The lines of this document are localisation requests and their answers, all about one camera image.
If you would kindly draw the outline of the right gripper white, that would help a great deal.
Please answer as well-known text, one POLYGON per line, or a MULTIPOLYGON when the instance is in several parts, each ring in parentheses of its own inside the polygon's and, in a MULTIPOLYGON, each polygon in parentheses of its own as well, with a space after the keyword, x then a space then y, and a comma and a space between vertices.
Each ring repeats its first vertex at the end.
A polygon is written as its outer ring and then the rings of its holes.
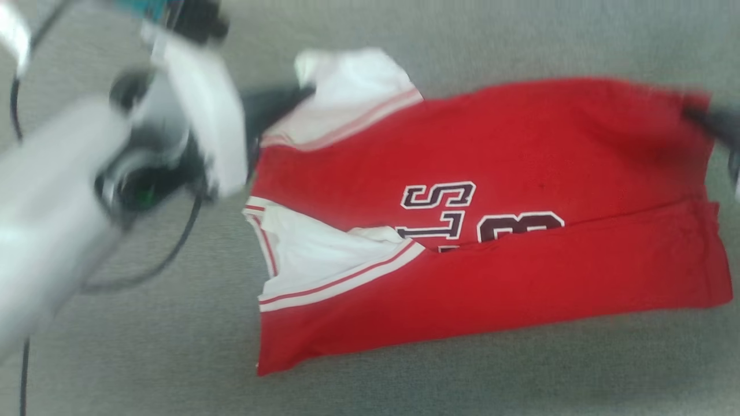
MULTIPOLYGON (((739 108, 738 106, 717 106, 701 110, 687 107, 683 117, 699 126, 728 149, 739 149, 739 108)), ((740 200, 740 157, 738 150, 730 150, 728 155, 728 174, 733 188, 733 197, 740 200)))

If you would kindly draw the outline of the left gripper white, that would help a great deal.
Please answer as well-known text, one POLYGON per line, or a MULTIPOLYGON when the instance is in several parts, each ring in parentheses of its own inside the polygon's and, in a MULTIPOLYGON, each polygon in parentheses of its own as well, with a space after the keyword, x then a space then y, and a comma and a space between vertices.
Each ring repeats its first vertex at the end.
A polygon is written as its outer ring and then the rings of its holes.
POLYGON ((272 86, 242 90, 242 102, 222 56, 153 23, 141 37, 151 45, 151 62, 163 69, 198 142, 211 198, 229 198, 246 185, 248 148, 298 105, 315 86, 272 86))

